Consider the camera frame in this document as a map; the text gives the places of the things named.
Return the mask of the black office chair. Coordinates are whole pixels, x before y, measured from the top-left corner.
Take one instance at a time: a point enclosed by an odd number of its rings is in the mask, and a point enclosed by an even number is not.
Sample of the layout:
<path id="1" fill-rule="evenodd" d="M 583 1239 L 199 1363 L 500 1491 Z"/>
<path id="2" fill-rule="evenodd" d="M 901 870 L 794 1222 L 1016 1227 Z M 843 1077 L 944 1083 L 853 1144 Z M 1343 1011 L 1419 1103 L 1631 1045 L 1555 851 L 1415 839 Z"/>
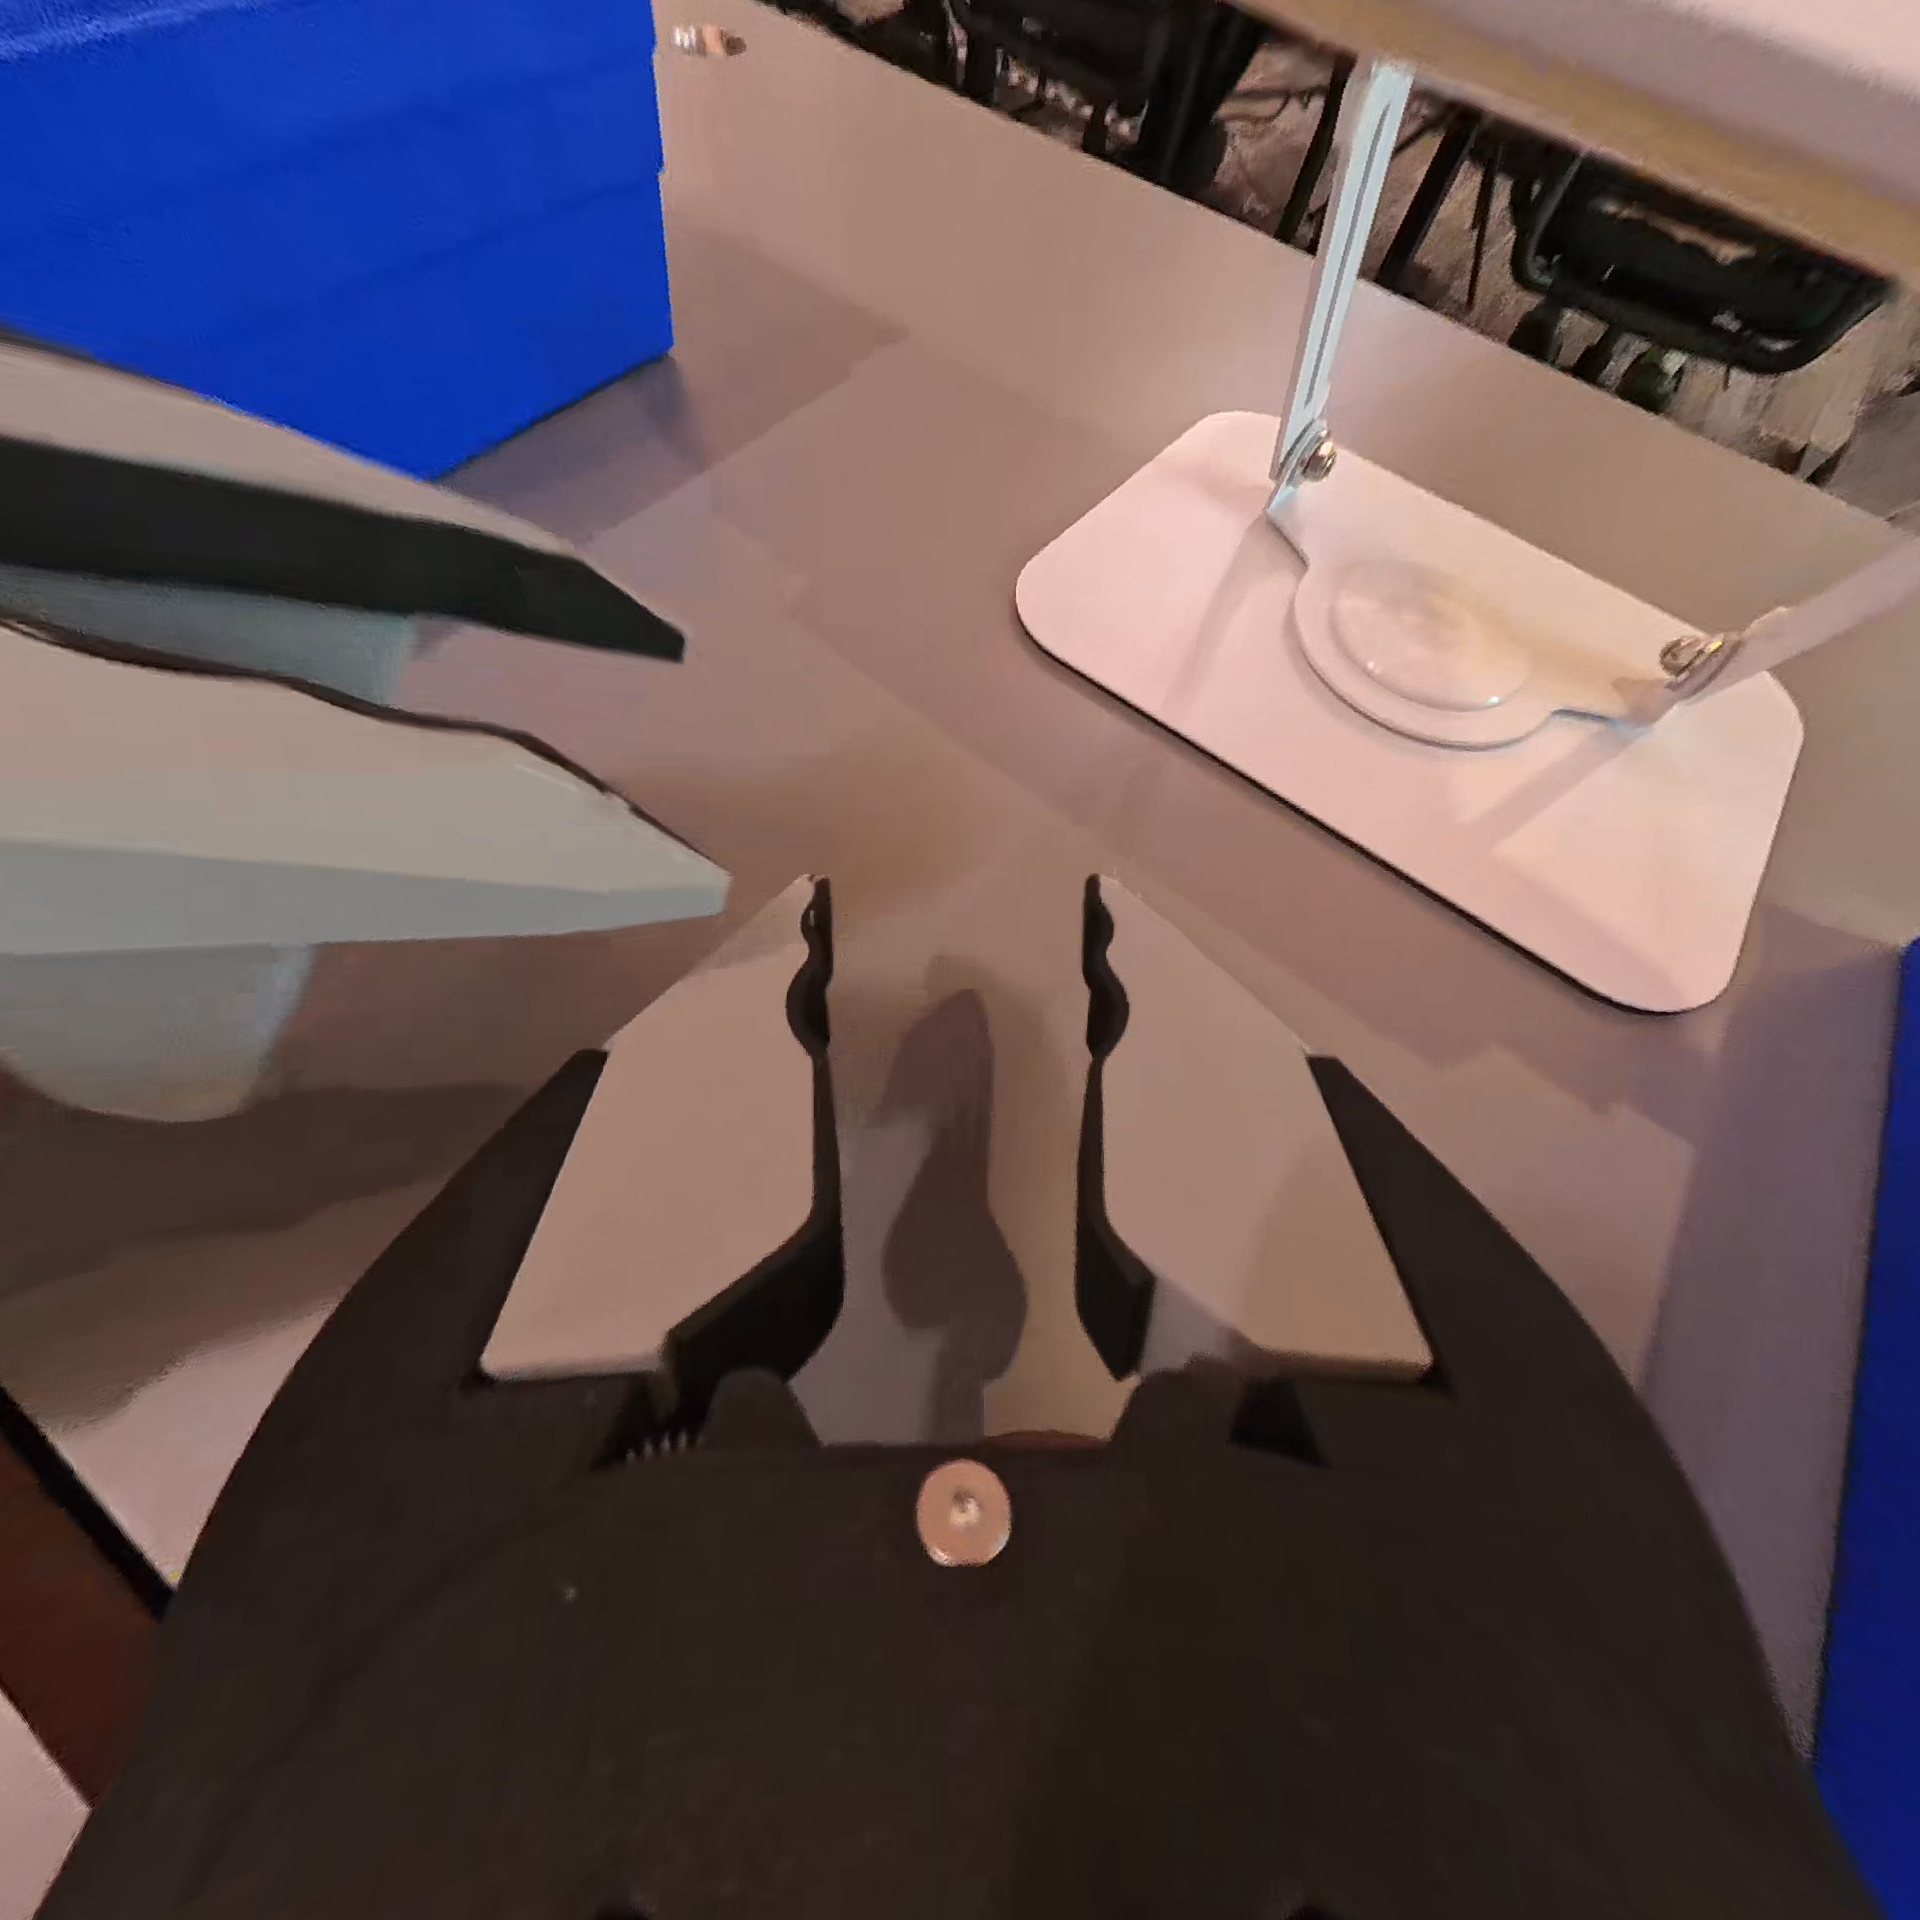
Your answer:
<path id="1" fill-rule="evenodd" d="M 1719 368 L 1808 368 L 1894 295 L 1894 280 L 1626 171 L 1548 149 L 1506 189 L 1514 280 L 1557 316 Z"/>

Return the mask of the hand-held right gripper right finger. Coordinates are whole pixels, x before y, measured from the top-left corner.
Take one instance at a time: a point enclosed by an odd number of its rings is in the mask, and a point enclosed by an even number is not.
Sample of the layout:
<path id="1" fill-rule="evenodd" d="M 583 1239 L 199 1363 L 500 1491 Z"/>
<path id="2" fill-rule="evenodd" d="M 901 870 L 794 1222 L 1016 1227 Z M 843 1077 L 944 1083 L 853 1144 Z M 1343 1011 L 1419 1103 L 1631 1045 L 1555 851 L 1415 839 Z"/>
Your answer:
<path id="1" fill-rule="evenodd" d="M 1424 1375 L 1327 1061 L 1108 875 L 1084 894 L 1084 981 L 1077 1316 L 1107 1371 Z"/>

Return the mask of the blue plastic storage bin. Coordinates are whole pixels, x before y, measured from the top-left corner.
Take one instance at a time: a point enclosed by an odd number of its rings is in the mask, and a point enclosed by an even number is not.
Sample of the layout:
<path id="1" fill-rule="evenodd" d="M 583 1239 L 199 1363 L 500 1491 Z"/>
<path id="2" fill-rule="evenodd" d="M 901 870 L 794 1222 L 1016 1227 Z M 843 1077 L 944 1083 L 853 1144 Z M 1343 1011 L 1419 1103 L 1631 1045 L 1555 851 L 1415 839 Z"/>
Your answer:
<path id="1" fill-rule="evenodd" d="M 1891 1918 L 1917 1915 L 1917 945 L 1903 950 L 1888 1056 L 1874 1233 L 1815 1781 Z"/>
<path id="2" fill-rule="evenodd" d="M 672 352 L 630 3 L 5 3 L 5 336 L 420 478 Z"/>

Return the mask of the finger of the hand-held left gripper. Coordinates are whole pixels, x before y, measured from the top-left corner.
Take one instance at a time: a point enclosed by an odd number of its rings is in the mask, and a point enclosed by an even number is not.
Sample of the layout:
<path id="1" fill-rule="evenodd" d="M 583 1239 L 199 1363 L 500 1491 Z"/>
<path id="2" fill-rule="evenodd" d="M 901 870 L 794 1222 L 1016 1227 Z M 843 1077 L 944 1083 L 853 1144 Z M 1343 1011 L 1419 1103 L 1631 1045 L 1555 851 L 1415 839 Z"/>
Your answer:
<path id="1" fill-rule="evenodd" d="M 677 665 L 575 547 L 290 428 L 5 334 L 5 623 L 398 702 L 431 623 Z"/>
<path id="2" fill-rule="evenodd" d="M 707 852 L 500 727 L 5 623 L 5 1077 L 242 1111 L 325 945 L 712 918 Z"/>

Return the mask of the white stand with instruction sheet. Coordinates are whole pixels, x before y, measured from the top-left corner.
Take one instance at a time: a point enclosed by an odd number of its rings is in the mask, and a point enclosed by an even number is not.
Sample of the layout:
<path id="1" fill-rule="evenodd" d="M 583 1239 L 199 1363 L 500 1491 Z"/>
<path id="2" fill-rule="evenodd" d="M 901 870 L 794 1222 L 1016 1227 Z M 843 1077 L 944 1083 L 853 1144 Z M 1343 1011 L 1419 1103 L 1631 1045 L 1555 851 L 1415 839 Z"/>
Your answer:
<path id="1" fill-rule="evenodd" d="M 1803 719 L 1779 668 L 1915 596 L 1915 539 L 1692 630 L 1339 452 L 1330 401 L 1415 79 L 1482 96 L 1845 261 L 1915 273 L 1896 5 L 1272 5 L 1355 49 L 1280 416 L 1215 414 L 1052 539 L 1015 611 L 1056 662 L 1587 992 L 1719 997 Z"/>

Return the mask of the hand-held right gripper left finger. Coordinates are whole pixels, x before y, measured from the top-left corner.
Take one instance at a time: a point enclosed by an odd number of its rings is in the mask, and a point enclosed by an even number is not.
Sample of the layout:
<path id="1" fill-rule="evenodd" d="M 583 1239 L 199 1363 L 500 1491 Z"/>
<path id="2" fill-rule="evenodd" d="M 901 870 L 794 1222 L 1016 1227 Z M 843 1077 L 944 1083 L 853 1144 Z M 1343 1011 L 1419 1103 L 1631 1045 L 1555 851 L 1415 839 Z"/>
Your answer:
<path id="1" fill-rule="evenodd" d="M 794 1377 L 845 1301 L 831 887 L 802 875 L 603 1048 L 483 1364 Z"/>

